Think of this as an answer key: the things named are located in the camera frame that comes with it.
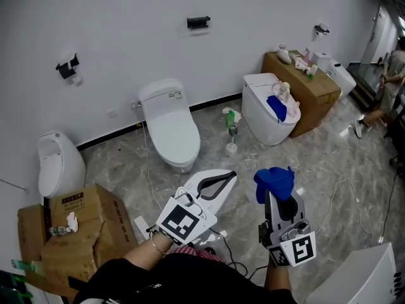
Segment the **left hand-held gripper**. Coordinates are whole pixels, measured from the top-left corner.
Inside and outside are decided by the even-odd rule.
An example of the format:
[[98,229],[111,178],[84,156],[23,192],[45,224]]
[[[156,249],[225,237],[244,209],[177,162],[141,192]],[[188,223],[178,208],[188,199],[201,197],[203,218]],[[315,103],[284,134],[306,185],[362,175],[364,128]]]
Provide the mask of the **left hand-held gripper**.
[[157,219],[158,231],[177,245],[189,244],[217,223],[216,214],[237,181],[233,170],[197,172],[170,197]]

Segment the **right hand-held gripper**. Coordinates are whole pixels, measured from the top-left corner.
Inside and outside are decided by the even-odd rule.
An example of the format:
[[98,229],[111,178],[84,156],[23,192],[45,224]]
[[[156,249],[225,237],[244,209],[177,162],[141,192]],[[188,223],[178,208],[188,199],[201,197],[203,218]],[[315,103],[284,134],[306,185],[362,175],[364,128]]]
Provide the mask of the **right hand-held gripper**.
[[276,267],[296,267],[316,257],[315,232],[308,220],[302,220],[304,212],[304,201],[300,196],[280,201],[279,212],[276,197],[266,190],[267,221],[258,227],[259,242],[268,250]]

